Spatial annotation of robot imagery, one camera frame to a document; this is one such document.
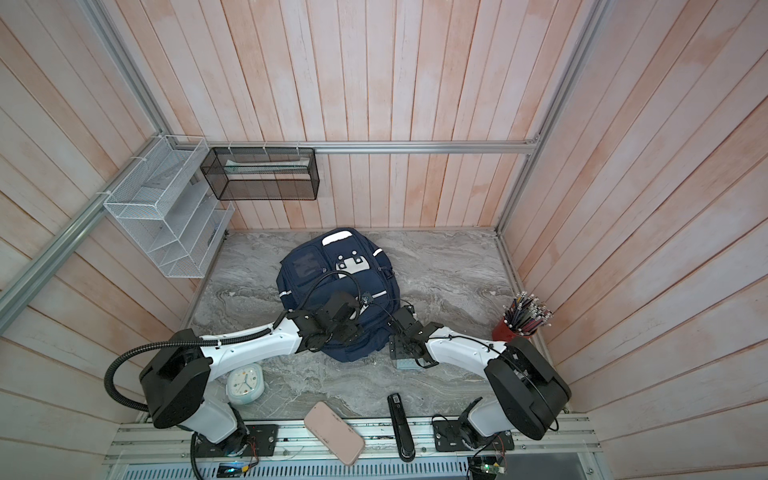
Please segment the light blue calculator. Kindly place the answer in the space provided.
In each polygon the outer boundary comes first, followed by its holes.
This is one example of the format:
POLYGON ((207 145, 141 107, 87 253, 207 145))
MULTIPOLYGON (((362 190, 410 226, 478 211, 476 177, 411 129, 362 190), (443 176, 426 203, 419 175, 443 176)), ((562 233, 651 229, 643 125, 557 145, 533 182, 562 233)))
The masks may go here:
POLYGON ((392 335, 389 340, 390 359, 398 370, 419 370, 420 366, 413 355, 408 351, 403 340, 396 335, 392 335))

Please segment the navy blue backpack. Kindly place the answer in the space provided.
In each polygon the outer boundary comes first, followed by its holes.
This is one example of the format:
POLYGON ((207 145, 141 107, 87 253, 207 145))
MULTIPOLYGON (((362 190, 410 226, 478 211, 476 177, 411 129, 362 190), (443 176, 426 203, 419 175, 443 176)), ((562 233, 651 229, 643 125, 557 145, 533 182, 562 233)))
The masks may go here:
POLYGON ((400 307, 400 289, 387 254, 354 228, 337 228, 296 248, 282 261, 276 279, 283 307, 309 310, 324 305, 337 291, 368 294, 361 308, 361 335, 349 345, 332 340, 322 352, 339 362, 354 362, 381 350, 389 341, 390 316, 400 307))

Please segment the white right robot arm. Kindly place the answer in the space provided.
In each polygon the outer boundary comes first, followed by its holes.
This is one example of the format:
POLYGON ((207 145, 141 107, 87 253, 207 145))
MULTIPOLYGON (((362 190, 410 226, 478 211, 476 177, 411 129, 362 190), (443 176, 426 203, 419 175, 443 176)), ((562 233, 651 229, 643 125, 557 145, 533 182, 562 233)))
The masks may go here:
POLYGON ((488 381, 494 397, 472 401, 454 423, 466 446, 477 448, 512 429, 536 441, 560 430, 558 415, 571 399, 570 387, 529 341, 482 340, 423 324, 410 307, 397 310, 389 325, 420 365, 449 364, 488 381))

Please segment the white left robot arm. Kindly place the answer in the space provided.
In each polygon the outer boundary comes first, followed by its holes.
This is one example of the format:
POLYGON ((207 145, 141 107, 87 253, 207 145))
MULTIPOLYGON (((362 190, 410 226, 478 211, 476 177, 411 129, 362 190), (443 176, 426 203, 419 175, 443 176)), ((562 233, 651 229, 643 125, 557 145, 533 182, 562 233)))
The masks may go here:
POLYGON ((163 342, 140 374, 149 416, 157 429, 179 427, 227 453, 249 436, 239 413, 210 391, 222 376, 261 360, 344 345, 363 333, 360 318, 371 298, 339 291, 314 310, 291 310, 271 326, 199 337, 190 329, 163 342))

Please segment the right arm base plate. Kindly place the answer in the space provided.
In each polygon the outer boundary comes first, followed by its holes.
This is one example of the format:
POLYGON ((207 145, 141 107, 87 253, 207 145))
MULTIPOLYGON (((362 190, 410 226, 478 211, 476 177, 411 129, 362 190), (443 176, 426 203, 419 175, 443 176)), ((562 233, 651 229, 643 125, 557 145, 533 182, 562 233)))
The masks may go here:
POLYGON ((491 449, 509 452, 515 449, 510 431, 503 431, 492 436, 482 436, 467 421, 448 419, 442 415, 431 419, 433 440, 438 452, 477 451, 491 449))

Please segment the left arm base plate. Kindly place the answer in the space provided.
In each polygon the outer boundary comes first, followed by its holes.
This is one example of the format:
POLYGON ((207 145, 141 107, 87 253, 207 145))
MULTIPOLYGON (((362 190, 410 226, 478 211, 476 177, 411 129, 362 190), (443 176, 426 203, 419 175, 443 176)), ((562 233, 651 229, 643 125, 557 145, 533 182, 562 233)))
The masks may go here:
POLYGON ((278 438, 277 424, 246 424, 219 443, 198 435, 190 452, 196 458, 269 457, 278 438))

